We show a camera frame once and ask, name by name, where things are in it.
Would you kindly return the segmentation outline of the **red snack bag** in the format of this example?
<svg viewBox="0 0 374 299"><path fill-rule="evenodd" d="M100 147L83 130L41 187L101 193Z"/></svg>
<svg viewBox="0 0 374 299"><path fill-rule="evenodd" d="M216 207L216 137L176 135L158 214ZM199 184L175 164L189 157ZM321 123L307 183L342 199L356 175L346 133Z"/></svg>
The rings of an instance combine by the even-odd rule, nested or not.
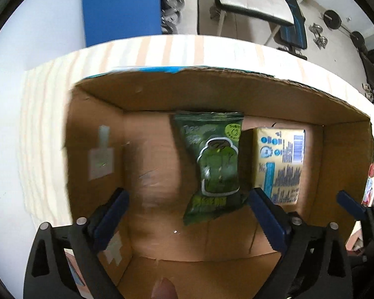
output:
<svg viewBox="0 0 374 299"><path fill-rule="evenodd" d="M374 196L374 186L373 186L373 184L374 184L374 159L369 166L368 178L367 178L367 181L366 181L366 187L365 187L364 196L363 196L363 199L362 199L362 205L364 205L365 207L370 206L370 203L371 203L372 198Z"/></svg>

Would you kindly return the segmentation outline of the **yellow tissue pack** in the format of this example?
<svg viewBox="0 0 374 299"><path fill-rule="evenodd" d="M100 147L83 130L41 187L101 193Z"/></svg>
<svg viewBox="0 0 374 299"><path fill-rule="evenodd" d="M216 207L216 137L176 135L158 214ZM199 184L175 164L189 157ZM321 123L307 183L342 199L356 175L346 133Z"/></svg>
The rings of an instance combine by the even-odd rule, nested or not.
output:
<svg viewBox="0 0 374 299"><path fill-rule="evenodd" d="M274 204L296 204L304 156L304 130L255 128L253 187L261 188Z"/></svg>

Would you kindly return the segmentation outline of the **green snack bag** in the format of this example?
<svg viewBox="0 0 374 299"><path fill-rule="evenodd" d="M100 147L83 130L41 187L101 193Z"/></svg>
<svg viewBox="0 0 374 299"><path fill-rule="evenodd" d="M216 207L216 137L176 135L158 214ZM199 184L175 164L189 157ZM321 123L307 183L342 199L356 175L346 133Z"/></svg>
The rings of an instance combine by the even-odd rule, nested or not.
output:
<svg viewBox="0 0 374 299"><path fill-rule="evenodd" d="M247 196L240 191L239 142L241 112L177 112L174 115L187 151L198 170L198 190L183 216L184 225L217 219L243 207Z"/></svg>

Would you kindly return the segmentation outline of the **open cardboard box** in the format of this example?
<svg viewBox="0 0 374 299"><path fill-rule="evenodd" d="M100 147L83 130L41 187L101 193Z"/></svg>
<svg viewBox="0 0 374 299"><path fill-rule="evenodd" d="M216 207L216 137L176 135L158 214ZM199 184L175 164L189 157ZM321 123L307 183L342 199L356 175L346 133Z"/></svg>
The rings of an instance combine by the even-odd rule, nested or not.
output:
<svg viewBox="0 0 374 299"><path fill-rule="evenodd" d="M314 88L216 68L125 70L79 81L65 127L73 218L116 188L130 194L117 224L122 247L104 268L125 298L148 298L169 279L180 298L252 298L275 267L245 204L265 170L286 159L272 199L309 224L354 221L336 203L364 194L374 159L368 115Z"/></svg>

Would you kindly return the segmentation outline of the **striped table cloth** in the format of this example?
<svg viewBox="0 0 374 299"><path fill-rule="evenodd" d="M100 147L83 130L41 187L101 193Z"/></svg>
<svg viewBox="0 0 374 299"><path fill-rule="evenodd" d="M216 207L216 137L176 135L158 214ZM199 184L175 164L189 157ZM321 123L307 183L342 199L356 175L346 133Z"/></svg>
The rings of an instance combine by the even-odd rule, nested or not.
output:
<svg viewBox="0 0 374 299"><path fill-rule="evenodd" d="M71 221L65 175L65 120L71 89L94 74L154 67L211 66L298 82L335 96L370 118L374 105L337 75L281 51L205 35L142 36L101 43L42 64L25 74L19 173L25 206L39 222Z"/></svg>

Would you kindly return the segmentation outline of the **chrome dumbbell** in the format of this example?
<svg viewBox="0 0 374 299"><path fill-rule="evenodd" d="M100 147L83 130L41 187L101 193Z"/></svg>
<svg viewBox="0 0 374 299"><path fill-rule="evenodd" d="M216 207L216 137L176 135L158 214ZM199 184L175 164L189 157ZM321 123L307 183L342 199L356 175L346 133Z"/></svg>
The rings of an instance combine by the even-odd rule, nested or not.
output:
<svg viewBox="0 0 374 299"><path fill-rule="evenodd" d="M324 29L316 23L313 23L309 27L309 31L313 33L313 42L317 45L319 49L325 49L328 44L328 39L322 35Z"/></svg>

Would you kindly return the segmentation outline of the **blue black weight bench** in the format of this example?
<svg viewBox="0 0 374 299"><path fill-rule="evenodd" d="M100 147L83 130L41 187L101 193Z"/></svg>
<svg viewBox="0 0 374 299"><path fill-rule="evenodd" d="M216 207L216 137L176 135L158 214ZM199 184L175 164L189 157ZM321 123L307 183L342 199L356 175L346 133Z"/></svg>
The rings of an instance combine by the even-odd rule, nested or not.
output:
<svg viewBox="0 0 374 299"><path fill-rule="evenodd" d="M292 26L280 27L280 42L284 46L283 51L302 60L307 60L307 57L301 53L301 50L306 50L307 48L305 17L301 12L297 0L286 0L286 2L292 12L294 24Z"/></svg>

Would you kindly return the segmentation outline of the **blue foam mat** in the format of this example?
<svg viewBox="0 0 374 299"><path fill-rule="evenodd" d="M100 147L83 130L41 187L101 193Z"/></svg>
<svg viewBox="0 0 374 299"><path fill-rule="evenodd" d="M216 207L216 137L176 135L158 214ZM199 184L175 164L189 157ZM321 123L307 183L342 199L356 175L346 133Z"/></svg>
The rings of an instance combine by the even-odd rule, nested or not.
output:
<svg viewBox="0 0 374 299"><path fill-rule="evenodd" d="M160 0L82 0L88 47L161 34Z"/></svg>

